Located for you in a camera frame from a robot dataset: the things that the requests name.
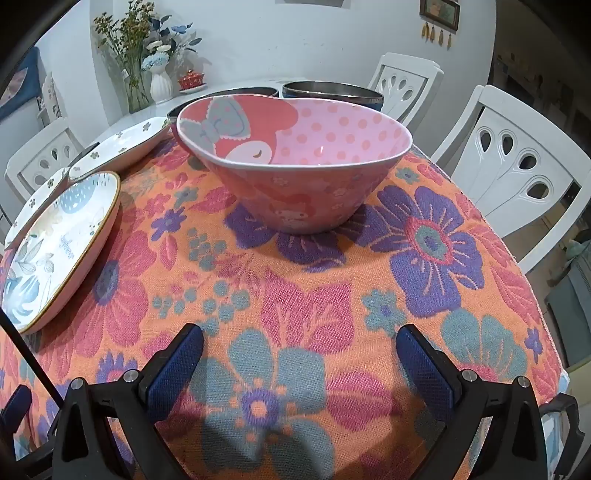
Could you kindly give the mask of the blue floral round plate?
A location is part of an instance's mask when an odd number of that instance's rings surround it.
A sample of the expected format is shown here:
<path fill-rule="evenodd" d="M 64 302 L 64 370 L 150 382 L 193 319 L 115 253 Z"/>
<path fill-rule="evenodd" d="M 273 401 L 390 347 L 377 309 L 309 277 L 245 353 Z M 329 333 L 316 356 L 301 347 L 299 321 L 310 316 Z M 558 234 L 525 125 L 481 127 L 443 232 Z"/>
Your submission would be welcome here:
<path fill-rule="evenodd" d="M 64 190 L 29 228 L 1 297 L 19 333 L 42 329 L 80 287 L 112 230 L 120 190 L 116 173 L 94 173 Z"/>

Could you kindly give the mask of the white green-flower plate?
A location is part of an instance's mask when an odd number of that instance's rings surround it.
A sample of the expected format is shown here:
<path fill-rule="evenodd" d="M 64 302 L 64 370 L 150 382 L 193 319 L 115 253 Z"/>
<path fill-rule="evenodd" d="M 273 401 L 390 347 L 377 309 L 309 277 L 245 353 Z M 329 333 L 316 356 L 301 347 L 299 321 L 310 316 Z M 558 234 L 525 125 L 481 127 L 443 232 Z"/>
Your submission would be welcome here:
<path fill-rule="evenodd" d="M 100 171 L 126 170 L 152 151 L 167 136 L 169 127 L 166 117 L 152 117 L 111 135 L 70 168 L 69 182 Z"/>
<path fill-rule="evenodd" d="M 6 249 L 16 247 L 44 209 L 65 190 L 68 172 L 68 167 L 59 169 L 25 202 L 6 234 L 4 242 Z"/>

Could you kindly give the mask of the pink cartoon bowl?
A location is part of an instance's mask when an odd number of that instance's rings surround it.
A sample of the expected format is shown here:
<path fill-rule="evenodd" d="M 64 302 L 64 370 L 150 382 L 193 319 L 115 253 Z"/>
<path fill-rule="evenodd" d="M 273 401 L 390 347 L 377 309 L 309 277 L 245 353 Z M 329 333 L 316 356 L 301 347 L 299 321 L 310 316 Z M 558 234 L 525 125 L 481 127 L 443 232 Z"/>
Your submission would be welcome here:
<path fill-rule="evenodd" d="M 195 100 L 176 130 L 252 217 L 290 234 L 346 222 L 413 145 L 369 107 L 256 94 Z"/>

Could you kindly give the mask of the red steel bowl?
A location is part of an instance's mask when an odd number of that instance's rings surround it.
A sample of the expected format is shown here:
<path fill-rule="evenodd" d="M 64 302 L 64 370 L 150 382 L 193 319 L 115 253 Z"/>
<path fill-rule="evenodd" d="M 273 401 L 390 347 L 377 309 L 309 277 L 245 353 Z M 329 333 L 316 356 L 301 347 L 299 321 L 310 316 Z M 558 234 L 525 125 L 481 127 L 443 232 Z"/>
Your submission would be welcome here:
<path fill-rule="evenodd" d="M 176 107 L 172 108 L 166 115 L 167 120 L 169 122 L 175 122 L 176 118 L 178 117 L 178 115 L 180 114 L 182 109 L 185 108 L 186 106 L 190 105 L 194 101 L 206 99 L 206 98 L 218 97 L 218 96 L 238 95 L 238 94 L 254 94 L 254 95 L 263 95 L 263 96 L 267 96 L 267 97 L 280 97 L 280 92 L 276 88 L 267 87 L 267 86 L 236 87 L 236 88 L 231 88 L 231 89 L 215 91 L 213 93 L 199 95 L 196 98 L 189 99 L 189 100 L 177 105 Z"/>

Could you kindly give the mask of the blue steel bowl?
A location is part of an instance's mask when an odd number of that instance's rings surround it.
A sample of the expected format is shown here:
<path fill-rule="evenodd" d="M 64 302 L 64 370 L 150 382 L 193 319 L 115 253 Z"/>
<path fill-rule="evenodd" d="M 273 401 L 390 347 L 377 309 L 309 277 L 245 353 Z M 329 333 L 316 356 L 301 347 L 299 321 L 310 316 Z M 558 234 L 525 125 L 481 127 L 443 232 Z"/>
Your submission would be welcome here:
<path fill-rule="evenodd" d="M 349 102 L 381 111 L 384 95 L 360 86 L 331 81 L 301 80 L 283 85 L 283 98 L 315 98 Z"/>

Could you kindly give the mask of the black clamp on table edge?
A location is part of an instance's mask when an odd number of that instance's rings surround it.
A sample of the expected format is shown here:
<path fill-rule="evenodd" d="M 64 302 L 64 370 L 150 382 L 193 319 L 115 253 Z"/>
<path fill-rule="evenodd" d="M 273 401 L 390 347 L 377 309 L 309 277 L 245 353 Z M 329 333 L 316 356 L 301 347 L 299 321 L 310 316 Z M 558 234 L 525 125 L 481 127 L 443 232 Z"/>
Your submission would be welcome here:
<path fill-rule="evenodd" d="M 585 434 L 580 430 L 577 400 L 559 393 L 540 406 L 549 479 L 565 479 L 581 450 Z"/>

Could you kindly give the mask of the orange floral tablecloth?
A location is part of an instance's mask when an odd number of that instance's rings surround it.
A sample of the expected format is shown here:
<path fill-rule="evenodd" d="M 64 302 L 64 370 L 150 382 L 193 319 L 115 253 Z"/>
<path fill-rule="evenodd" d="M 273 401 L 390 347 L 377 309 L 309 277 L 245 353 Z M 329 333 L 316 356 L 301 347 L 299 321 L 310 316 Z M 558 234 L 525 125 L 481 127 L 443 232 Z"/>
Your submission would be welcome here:
<path fill-rule="evenodd" d="M 57 389 L 141 368 L 192 322 L 204 357 L 158 426 L 195 479 L 406 479 L 440 425 L 394 338 L 415 324 L 461 369 L 568 384 L 533 290 L 477 207 L 409 153 L 339 229 L 256 222 L 166 138 L 123 176 L 93 269 L 29 347 Z"/>

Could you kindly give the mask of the white chair right near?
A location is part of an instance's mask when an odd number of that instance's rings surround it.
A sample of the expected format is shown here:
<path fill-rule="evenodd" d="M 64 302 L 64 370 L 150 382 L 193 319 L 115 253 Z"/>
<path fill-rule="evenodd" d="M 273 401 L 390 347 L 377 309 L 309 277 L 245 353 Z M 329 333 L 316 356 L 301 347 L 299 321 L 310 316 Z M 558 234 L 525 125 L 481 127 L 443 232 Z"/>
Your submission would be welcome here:
<path fill-rule="evenodd" d="M 432 155 L 500 237 L 541 218 L 572 185 L 580 190 L 549 232 L 519 261 L 523 273 L 558 245 L 590 201 L 590 157 L 538 111 L 493 85 L 477 86 Z"/>

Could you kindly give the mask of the white chair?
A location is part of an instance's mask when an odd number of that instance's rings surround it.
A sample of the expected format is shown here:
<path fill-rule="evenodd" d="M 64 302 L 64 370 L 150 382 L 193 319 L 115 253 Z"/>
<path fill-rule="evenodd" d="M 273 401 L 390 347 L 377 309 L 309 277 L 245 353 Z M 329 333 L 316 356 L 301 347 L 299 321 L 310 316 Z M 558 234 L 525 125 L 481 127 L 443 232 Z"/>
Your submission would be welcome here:
<path fill-rule="evenodd" d="M 384 54 L 368 88 L 384 96 L 382 112 L 414 133 L 444 78 L 434 61 L 399 53 Z"/>
<path fill-rule="evenodd" d="M 20 201 L 27 200 L 83 150 L 68 118 L 58 118 L 24 144 L 9 160 L 5 180 Z"/>
<path fill-rule="evenodd" d="M 558 245 L 590 201 L 590 157 L 538 111 L 493 85 L 477 86 L 432 155 L 500 237 L 541 218 L 572 185 L 580 190 L 549 232 L 519 261 L 523 273 Z"/>

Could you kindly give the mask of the white chair left far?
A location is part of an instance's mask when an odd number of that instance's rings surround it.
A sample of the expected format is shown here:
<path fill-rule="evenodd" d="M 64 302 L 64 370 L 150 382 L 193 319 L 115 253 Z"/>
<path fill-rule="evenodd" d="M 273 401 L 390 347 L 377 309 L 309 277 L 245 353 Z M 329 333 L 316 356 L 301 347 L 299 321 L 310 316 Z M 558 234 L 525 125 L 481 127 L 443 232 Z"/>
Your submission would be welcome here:
<path fill-rule="evenodd" d="M 5 180 L 20 201 L 27 200 L 83 150 L 68 118 L 58 118 L 24 144 L 9 160 Z"/>

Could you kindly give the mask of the white chair right far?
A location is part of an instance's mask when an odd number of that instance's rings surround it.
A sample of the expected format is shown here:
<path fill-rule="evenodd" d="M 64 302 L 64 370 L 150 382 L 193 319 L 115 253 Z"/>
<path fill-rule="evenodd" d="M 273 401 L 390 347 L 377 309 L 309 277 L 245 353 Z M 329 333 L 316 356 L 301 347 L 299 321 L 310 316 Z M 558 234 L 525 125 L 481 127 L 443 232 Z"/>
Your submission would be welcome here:
<path fill-rule="evenodd" d="M 382 112 L 414 133 L 444 78 L 434 61 L 399 53 L 384 54 L 368 88 L 384 96 Z"/>

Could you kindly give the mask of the white ribbed flower vase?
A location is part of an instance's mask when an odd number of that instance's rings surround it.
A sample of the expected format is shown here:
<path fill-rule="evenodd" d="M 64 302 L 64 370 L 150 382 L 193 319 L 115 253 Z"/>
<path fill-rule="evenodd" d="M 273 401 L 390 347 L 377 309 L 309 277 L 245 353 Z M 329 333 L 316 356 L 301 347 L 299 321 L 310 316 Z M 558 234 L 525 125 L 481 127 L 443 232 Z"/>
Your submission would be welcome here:
<path fill-rule="evenodd" d="M 172 98 L 173 85 L 164 65 L 154 65 L 149 69 L 151 74 L 150 96 L 155 104 L 166 102 Z"/>

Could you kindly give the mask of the red lidded pot on saucer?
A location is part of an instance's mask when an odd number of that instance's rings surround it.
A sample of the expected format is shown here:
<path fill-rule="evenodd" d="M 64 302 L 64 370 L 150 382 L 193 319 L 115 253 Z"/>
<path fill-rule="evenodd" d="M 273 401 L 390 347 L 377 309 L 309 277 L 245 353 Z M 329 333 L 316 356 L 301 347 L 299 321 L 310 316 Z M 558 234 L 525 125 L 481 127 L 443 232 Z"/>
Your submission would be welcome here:
<path fill-rule="evenodd" d="M 177 79 L 180 94 L 195 93 L 204 89 L 206 83 L 204 81 L 204 73 L 195 72 L 192 69 L 187 70 L 186 73 Z"/>

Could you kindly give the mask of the glass vase with branches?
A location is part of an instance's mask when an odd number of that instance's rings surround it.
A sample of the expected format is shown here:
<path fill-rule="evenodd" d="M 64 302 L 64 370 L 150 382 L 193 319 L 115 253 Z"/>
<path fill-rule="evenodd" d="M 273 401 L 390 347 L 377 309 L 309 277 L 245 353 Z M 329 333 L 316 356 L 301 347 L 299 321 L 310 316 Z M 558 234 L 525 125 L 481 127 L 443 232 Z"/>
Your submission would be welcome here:
<path fill-rule="evenodd" d="M 150 103 L 141 64 L 153 14 L 152 1 L 129 1 L 121 18 L 103 12 L 93 19 L 97 48 L 117 67 L 130 113 L 142 110 Z"/>

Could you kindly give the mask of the framed wall picture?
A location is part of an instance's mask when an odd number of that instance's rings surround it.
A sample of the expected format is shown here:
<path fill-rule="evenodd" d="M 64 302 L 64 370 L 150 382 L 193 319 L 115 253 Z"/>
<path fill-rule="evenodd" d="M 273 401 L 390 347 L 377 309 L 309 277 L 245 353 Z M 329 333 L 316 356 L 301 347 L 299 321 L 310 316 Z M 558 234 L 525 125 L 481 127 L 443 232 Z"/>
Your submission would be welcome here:
<path fill-rule="evenodd" d="M 454 32 L 459 28 L 461 7 L 453 0 L 421 0 L 420 14 Z"/>

